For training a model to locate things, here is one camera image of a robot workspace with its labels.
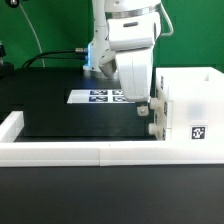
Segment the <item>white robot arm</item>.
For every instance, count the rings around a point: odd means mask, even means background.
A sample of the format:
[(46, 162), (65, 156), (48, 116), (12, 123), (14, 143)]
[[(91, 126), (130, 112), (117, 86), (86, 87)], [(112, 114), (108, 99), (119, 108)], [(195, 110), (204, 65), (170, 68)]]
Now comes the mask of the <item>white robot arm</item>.
[(140, 116), (149, 114), (153, 49), (161, 35), (161, 0), (92, 0), (94, 35), (84, 74), (118, 79)]

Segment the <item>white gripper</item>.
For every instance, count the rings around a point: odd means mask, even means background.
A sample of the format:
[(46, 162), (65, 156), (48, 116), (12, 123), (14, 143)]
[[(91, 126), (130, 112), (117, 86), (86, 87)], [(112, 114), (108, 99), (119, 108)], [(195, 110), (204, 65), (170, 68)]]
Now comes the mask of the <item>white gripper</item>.
[[(118, 72), (127, 101), (144, 102), (150, 97), (153, 49), (160, 35), (160, 15), (148, 13), (122, 19), (108, 19), (109, 48), (99, 59), (107, 77)], [(139, 116), (148, 116), (147, 103), (137, 105)]]

